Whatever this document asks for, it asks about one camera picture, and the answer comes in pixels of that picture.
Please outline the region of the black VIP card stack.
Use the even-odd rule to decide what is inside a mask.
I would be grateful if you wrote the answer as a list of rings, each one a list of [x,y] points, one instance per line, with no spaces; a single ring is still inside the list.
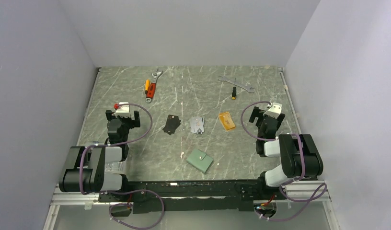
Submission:
[[[168,115],[165,127],[162,129],[165,133],[171,135],[174,134],[176,129],[180,126],[181,120],[179,116]]]

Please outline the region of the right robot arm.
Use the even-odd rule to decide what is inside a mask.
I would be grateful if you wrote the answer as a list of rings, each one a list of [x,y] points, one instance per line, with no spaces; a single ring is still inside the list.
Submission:
[[[277,131],[285,114],[275,112],[279,105],[268,110],[255,106],[249,118],[258,128],[256,153],[260,157],[279,157],[280,165],[263,172],[263,182],[256,186],[256,192],[262,199],[268,199],[275,192],[275,187],[298,179],[316,177],[323,172],[323,162],[310,134],[280,134]]]

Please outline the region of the green card holder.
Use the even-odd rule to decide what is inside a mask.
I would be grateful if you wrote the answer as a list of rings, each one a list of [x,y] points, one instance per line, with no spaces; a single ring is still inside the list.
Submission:
[[[198,149],[194,149],[186,161],[202,173],[206,173],[213,162],[213,158]]]

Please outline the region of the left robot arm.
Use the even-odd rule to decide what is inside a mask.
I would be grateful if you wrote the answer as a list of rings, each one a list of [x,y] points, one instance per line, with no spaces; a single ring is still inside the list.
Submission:
[[[127,178],[123,172],[106,171],[107,164],[123,163],[129,152],[125,143],[131,129],[140,127],[139,111],[134,111],[134,117],[121,117],[111,110],[106,111],[108,138],[105,146],[95,146],[82,156],[85,146],[70,147],[62,175],[59,178],[59,188],[62,192],[80,191],[80,163],[82,168],[82,187],[86,193],[111,191],[117,201],[124,201],[130,195],[130,188],[124,184]]]

